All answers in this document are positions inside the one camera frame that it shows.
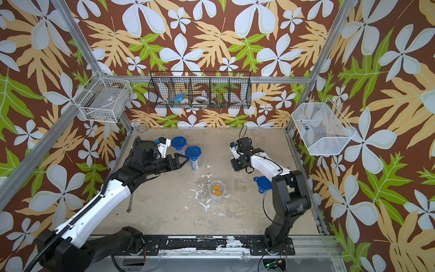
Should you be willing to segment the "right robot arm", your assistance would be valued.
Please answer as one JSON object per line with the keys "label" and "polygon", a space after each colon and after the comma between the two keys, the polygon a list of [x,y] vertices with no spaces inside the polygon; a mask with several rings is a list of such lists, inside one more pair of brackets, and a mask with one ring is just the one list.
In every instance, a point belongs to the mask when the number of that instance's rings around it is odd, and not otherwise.
{"label": "right robot arm", "polygon": [[251,139],[240,138],[230,143],[234,171],[249,167],[259,171],[270,182],[275,216],[265,230],[265,248],[270,253],[289,251],[290,229],[295,222],[311,209],[309,188],[300,171],[291,171],[273,161],[261,148],[254,148]]}

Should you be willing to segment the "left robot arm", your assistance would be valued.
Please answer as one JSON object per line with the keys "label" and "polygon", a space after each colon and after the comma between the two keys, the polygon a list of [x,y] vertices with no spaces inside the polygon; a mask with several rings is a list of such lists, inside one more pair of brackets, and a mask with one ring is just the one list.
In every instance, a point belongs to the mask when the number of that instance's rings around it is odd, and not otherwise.
{"label": "left robot arm", "polygon": [[38,253],[27,265],[30,272],[37,264],[51,272],[83,272],[90,265],[118,253],[140,253],[143,233],[133,227],[102,238],[89,236],[102,220],[138,187],[162,173],[180,169],[187,156],[168,155],[171,140],[160,137],[143,141],[137,137],[123,166],[104,182],[103,189],[72,218],[54,231],[43,231],[37,237]]}

